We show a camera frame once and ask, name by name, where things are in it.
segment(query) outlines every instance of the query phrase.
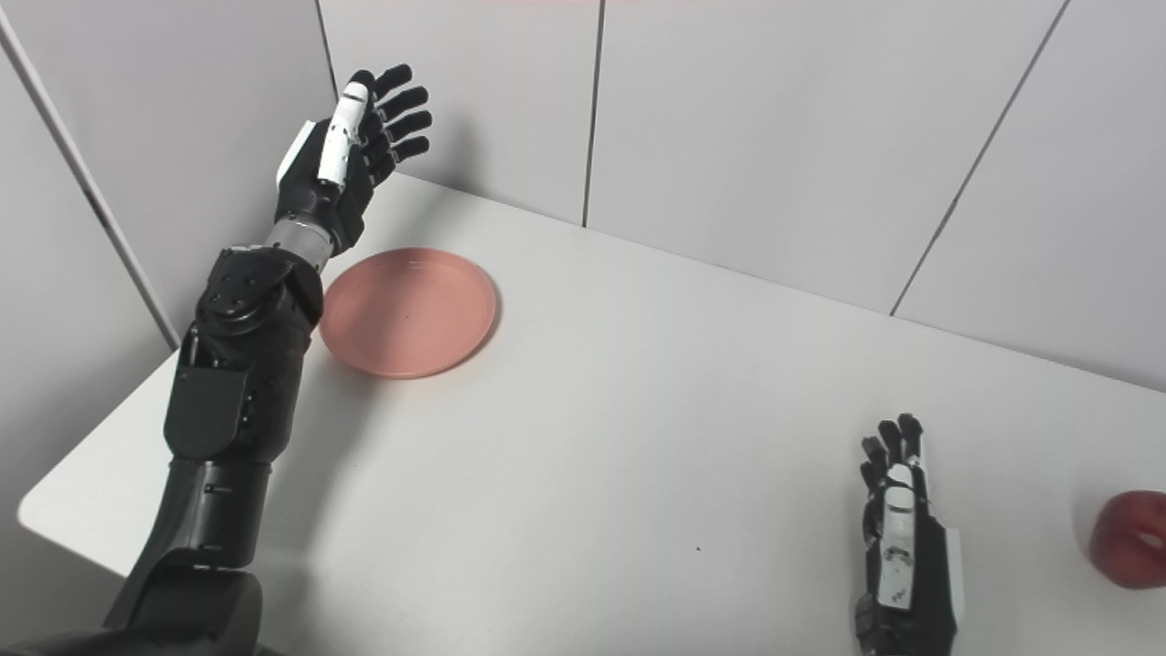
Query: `apple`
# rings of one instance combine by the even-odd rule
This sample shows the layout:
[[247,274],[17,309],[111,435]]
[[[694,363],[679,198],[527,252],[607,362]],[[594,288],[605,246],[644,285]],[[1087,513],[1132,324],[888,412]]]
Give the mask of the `apple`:
[[1122,587],[1166,585],[1166,494],[1133,491],[1109,500],[1097,515],[1089,558]]

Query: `table surface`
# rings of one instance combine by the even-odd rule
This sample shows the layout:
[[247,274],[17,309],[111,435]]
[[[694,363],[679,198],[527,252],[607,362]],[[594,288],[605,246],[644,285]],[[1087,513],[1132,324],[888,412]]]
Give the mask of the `table surface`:
[[[378,381],[309,351],[259,553],[294,655],[856,654],[858,440],[914,412],[963,534],[956,653],[1159,654],[1166,592],[1082,555],[1166,487],[1166,396],[394,176],[329,264],[422,245],[492,277],[462,366]],[[166,480],[173,359],[24,499],[126,573]]]

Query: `black robotic arm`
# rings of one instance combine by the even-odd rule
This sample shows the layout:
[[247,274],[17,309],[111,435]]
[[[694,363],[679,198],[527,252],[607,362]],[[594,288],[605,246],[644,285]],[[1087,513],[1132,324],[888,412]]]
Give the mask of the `black robotic arm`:
[[262,594],[241,569],[259,537],[272,463],[287,447],[303,354],[323,312],[319,271],[364,231],[373,189],[424,153],[413,72],[358,71],[331,118],[308,121],[276,176],[264,245],[223,251],[178,357],[164,436],[174,454],[157,519],[104,627],[0,656],[252,656]]

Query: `white partition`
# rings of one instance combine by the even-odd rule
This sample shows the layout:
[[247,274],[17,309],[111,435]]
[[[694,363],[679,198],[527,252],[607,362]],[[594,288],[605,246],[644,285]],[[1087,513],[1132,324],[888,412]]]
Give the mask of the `white partition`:
[[1164,24],[1073,0],[900,316],[1166,392]]
[[599,2],[321,0],[337,82],[409,62],[433,150],[403,170],[580,223]]
[[169,352],[2,54],[0,196],[3,646],[100,621],[118,577],[20,527],[16,506]]
[[1061,1],[610,1],[588,224],[888,311]]
[[275,168],[335,96],[314,0],[0,0],[181,332],[219,248],[271,226]]

